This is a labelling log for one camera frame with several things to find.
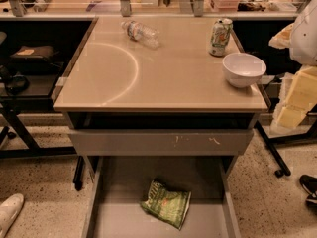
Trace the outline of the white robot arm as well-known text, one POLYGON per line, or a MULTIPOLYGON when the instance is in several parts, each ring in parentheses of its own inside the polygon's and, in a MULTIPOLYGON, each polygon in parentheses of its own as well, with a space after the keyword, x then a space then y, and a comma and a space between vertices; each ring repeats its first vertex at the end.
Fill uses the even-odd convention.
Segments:
POLYGON ((317 0, 311 0, 268 44, 289 48, 290 58, 301 64, 273 115, 277 126, 294 129, 317 104, 317 0))

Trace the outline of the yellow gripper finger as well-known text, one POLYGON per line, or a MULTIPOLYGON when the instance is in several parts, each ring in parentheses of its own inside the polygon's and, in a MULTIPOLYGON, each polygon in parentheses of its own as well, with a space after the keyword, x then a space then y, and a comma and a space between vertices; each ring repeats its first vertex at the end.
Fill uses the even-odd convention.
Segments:
POLYGON ((304 65, 291 80, 275 117, 277 126, 295 129, 317 104, 317 67, 304 65))
POLYGON ((276 49, 286 49, 290 47, 291 32, 293 29, 293 23, 287 25, 280 30, 275 36, 273 36, 268 44, 276 49))

